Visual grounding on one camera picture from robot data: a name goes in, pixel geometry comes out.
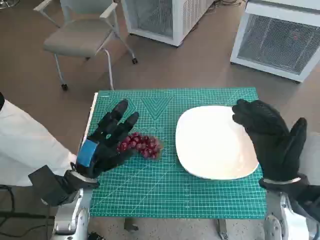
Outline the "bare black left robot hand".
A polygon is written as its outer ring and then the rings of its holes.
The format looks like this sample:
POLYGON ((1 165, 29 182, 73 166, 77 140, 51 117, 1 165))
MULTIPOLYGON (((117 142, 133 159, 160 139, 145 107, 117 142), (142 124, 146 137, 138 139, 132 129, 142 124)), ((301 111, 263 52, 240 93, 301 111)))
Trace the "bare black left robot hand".
POLYGON ((97 128, 86 137, 78 151, 76 162, 72 169, 80 175, 95 179, 102 172, 109 171, 122 165, 130 157, 131 150, 118 146, 132 130, 139 118, 139 113, 132 113, 121 122, 127 108, 128 100, 121 100, 110 112, 98 122, 97 128))

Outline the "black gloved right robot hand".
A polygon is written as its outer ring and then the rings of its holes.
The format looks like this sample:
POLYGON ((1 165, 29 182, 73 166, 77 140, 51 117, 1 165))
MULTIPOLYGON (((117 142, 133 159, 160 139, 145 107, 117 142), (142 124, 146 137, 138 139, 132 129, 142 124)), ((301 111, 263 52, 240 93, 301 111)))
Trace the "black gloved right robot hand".
POLYGON ((233 121, 244 127, 253 143, 263 178, 276 182, 297 178, 307 120, 300 117, 289 129, 280 113, 261 100, 239 99, 232 111, 233 121))

